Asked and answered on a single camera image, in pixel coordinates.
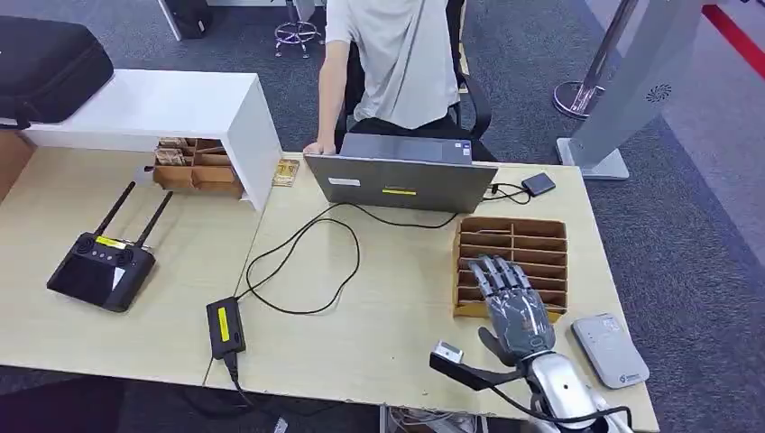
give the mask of white t-shirt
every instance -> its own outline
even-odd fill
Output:
[[[328,0],[327,42],[354,41],[364,96],[354,117],[415,129],[459,101],[447,0]]]

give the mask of black strap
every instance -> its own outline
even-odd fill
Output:
[[[22,131],[32,126],[27,120],[26,115],[23,114],[22,109],[19,108],[18,103],[16,103],[14,111],[16,124],[0,124],[0,131],[9,129],[14,131]]]

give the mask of robotic hand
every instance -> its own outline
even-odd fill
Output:
[[[431,353],[430,366],[476,391],[491,388],[530,414],[531,426],[540,433],[632,433],[628,424],[615,415],[627,408],[609,409],[603,397],[579,379],[571,361],[552,351],[555,331],[523,269],[499,256],[482,256],[469,266],[496,333],[494,336],[481,327],[478,336],[503,364],[516,367],[515,372],[487,372],[462,364],[462,351],[444,342],[439,342]],[[531,389],[531,410],[496,388],[520,378]]]
[[[479,329],[478,335],[484,345],[508,366],[552,349],[555,331],[542,299],[531,288],[523,269],[499,256],[493,259],[482,256],[469,266],[478,280],[497,333],[493,336],[485,327]]]

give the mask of person's hand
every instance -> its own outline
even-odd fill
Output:
[[[330,142],[315,142],[311,143],[303,149],[303,153],[314,153],[318,155],[334,155],[337,153],[335,144]]]

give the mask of controller screen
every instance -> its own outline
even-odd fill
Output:
[[[51,281],[50,287],[72,298],[101,306],[109,298],[113,285],[122,273],[124,271],[115,266],[73,254],[64,263],[58,277]]]

